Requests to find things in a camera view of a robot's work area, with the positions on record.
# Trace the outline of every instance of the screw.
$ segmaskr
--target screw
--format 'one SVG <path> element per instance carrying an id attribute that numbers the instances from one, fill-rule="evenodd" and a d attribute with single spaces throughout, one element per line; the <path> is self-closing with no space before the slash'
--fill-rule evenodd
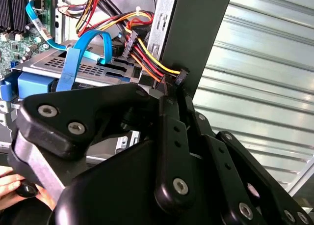
<path id="1" fill-rule="evenodd" d="M 180 195 L 184 196 L 188 193 L 188 186 L 181 178 L 173 180 L 173 186 Z"/>
<path id="2" fill-rule="evenodd" d="M 141 96 L 146 96 L 146 92 L 143 90 L 140 90 L 140 89 L 136 90 L 136 93 L 141 95 Z"/>
<path id="3" fill-rule="evenodd" d="M 241 214 L 244 217 L 246 217 L 248 220 L 252 220 L 253 219 L 253 212 L 252 212 L 252 210 L 250 209 L 250 207 L 246 203 L 241 202 L 239 204 L 239 209 L 240 209 Z"/>
<path id="4" fill-rule="evenodd" d="M 302 222 L 304 222 L 305 224 L 309 224 L 309 220 L 307 219 L 307 217 L 304 216 L 304 214 L 302 214 L 301 212 L 298 212 L 299 218 L 302 220 Z"/>
<path id="5" fill-rule="evenodd" d="M 55 117 L 58 114 L 58 111 L 55 107 L 49 105 L 42 105 L 38 107 L 38 112 L 41 116 L 51 118 Z"/>
<path id="6" fill-rule="evenodd" d="M 229 140 L 232 140 L 232 137 L 230 134 L 226 133 L 226 138 L 228 138 Z"/>
<path id="7" fill-rule="evenodd" d="M 287 211 L 287 210 L 284 210 L 284 213 L 286 214 L 286 216 L 288 217 L 288 219 L 291 221 L 291 222 L 295 222 L 295 218 L 294 218 L 294 216 L 292 216 L 292 214 L 289 212 L 289 211 Z"/>
<path id="8" fill-rule="evenodd" d="M 205 116 L 202 115 L 202 114 L 198 114 L 198 117 L 199 117 L 201 120 L 205 120 L 205 119 L 206 119 Z"/>
<path id="9" fill-rule="evenodd" d="M 68 129 L 69 129 L 70 133 L 75 134 L 75 135 L 81 135 L 85 132 L 84 125 L 81 123 L 77 123 L 77 122 L 69 123 Z"/>
<path id="10" fill-rule="evenodd" d="M 43 44 L 43 48 L 47 50 L 47 49 L 49 49 L 49 45 L 48 44 Z"/>

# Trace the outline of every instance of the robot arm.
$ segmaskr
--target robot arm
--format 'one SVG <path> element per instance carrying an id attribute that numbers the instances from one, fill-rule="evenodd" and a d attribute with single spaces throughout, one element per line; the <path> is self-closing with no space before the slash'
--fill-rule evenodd
<path id="1" fill-rule="evenodd" d="M 57 201 L 49 224 L 313 224 L 171 78 L 155 91 L 123 84 L 23 101 L 9 163 Z M 90 145 L 130 130 L 138 144 L 88 169 Z"/>

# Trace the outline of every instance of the finger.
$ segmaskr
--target finger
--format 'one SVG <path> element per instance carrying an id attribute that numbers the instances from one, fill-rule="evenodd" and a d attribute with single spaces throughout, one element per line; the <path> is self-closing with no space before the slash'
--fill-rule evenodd
<path id="1" fill-rule="evenodd" d="M 10 173 L 13 171 L 13 168 L 6 167 L 6 166 L 0 166 L 0 177 Z"/>
<path id="2" fill-rule="evenodd" d="M 41 202 L 45 203 L 51 210 L 54 210 L 55 208 L 55 202 L 50 197 L 49 193 L 46 189 L 42 188 L 41 186 L 38 186 L 36 184 L 36 187 L 39 191 L 39 194 L 37 194 L 36 198 L 39 199 Z"/>
<path id="3" fill-rule="evenodd" d="M 8 185 L 12 182 L 21 181 L 23 179 L 25 179 L 25 178 L 18 175 L 18 174 L 4 176 L 4 177 L 0 178 L 0 186 Z"/>
<path id="4" fill-rule="evenodd" d="M 21 184 L 20 181 L 16 181 L 16 182 L 13 182 L 9 185 L 0 186 L 0 197 L 14 191 L 15 189 L 17 189 L 20 186 L 20 184 Z"/>
<path id="5" fill-rule="evenodd" d="M 14 204 L 16 204 L 17 202 L 20 202 L 22 200 L 24 200 L 26 198 L 23 198 L 19 195 L 17 195 L 15 192 L 11 192 L 5 196 L 3 196 L 0 200 L 0 209 L 6 209 Z"/>

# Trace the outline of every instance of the yellow wire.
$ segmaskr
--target yellow wire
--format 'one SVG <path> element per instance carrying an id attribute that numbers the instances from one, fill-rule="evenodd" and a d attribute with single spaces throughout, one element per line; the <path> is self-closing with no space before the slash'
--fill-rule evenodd
<path id="1" fill-rule="evenodd" d="M 141 12 L 141 11 L 140 11 L 138 14 L 141 15 L 141 16 L 145 16 L 145 17 L 147 17 L 147 18 L 149 18 L 149 19 L 152 18 L 152 17 L 149 16 L 148 14 L 146 14 L 146 13 L 144 13 L 144 12 Z M 136 15 L 137 15 L 136 12 L 130 13 L 130 14 L 128 14 L 128 15 L 125 15 L 125 16 L 121 17 L 120 19 L 116 20 L 116 21 L 112 21 L 112 22 L 110 22 L 109 24 L 104 25 L 103 27 L 100 28 L 100 30 L 106 30 L 107 28 L 113 26 L 113 25 L 116 24 L 117 22 L 122 21 L 122 20 L 125 20 L 125 19 L 128 19 L 128 18 L 133 17 L 133 16 L 136 16 Z"/>
<path id="2" fill-rule="evenodd" d="M 78 25 L 76 26 L 76 29 L 78 29 L 78 27 L 80 27 L 80 25 L 82 24 L 82 21 L 84 21 L 85 15 L 86 15 L 86 13 L 88 12 L 89 7 L 91 6 L 92 2 L 93 2 L 93 0 L 90 0 L 89 3 L 88 3 L 88 5 L 86 5 L 86 10 L 85 10 L 84 14 L 83 14 L 82 17 L 81 17 L 82 20 L 80 20 L 80 21 L 78 22 Z"/>
<path id="3" fill-rule="evenodd" d="M 131 30 L 129 30 L 128 28 L 124 28 L 128 33 L 132 33 L 132 31 Z"/>
<path id="4" fill-rule="evenodd" d="M 133 57 L 133 59 L 135 59 L 136 62 L 139 63 L 140 66 L 141 66 L 150 76 L 152 76 L 157 82 L 160 82 L 160 79 L 157 78 L 151 71 L 149 71 L 149 70 L 145 67 L 145 65 L 144 65 L 142 62 L 140 62 L 138 58 L 136 58 L 135 55 L 131 54 L 131 57 Z"/>
<path id="5" fill-rule="evenodd" d="M 179 71 L 175 71 L 172 69 L 168 69 L 167 67 L 165 67 L 164 65 L 162 65 L 158 60 L 155 59 L 155 57 L 152 56 L 152 54 L 146 49 L 144 43 L 142 42 L 142 40 L 140 38 L 137 39 L 139 41 L 139 43 L 141 44 L 142 48 L 144 49 L 145 53 L 150 57 L 150 59 L 152 59 L 157 65 L 159 65 L 161 68 L 163 68 L 164 70 L 168 71 L 169 73 L 172 74 L 179 74 Z"/>

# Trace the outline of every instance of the ram slot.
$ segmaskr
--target ram slot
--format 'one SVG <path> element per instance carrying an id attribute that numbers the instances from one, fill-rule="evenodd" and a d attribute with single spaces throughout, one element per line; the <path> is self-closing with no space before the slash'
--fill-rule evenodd
<path id="1" fill-rule="evenodd" d="M 26 0 L 12 0 L 13 29 L 18 32 L 25 31 L 27 24 L 25 6 Z"/>
<path id="2" fill-rule="evenodd" d="M 0 29 L 10 30 L 13 27 L 11 0 L 0 0 Z"/>

